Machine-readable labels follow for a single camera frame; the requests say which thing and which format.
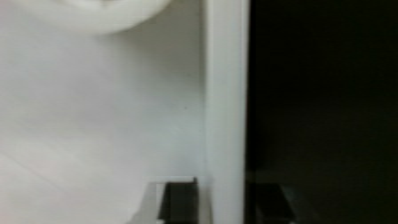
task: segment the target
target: white panel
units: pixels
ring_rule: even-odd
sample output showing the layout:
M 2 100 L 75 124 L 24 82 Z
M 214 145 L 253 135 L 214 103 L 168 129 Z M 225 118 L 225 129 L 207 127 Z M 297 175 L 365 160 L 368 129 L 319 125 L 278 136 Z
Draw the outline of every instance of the white panel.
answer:
M 216 224 L 244 223 L 248 0 L 207 1 L 207 140 Z
M 0 223 L 125 224 L 148 181 L 198 176 L 200 2 L 90 38 L 0 2 Z

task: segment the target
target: vertical edge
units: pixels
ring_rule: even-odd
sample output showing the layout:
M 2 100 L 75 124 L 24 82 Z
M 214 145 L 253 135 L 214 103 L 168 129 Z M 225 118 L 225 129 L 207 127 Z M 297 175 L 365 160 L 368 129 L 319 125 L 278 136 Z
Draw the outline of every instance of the vertical edge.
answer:
M 244 223 L 249 0 L 207 1 L 207 159 L 214 224 Z

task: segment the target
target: white object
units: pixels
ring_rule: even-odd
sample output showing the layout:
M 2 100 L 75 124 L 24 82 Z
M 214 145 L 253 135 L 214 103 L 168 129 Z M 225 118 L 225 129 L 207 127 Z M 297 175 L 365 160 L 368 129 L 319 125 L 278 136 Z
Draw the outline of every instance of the white object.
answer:
M 52 24 L 86 34 L 107 34 L 138 26 L 171 0 L 13 0 Z
M 249 1 L 207 0 L 207 158 L 214 224 L 244 223 Z

